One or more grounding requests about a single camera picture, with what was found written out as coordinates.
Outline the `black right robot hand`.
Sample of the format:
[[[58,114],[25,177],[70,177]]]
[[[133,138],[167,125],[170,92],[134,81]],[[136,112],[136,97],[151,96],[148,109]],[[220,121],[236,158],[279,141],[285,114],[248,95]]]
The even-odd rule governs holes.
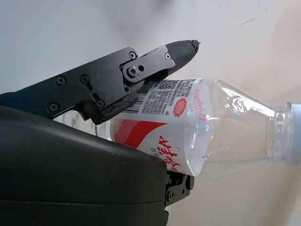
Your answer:
[[[0,96],[0,223],[3,226],[165,226],[166,206],[194,177],[163,160],[56,122],[77,111],[102,124],[197,54],[197,40],[143,56],[127,47]]]

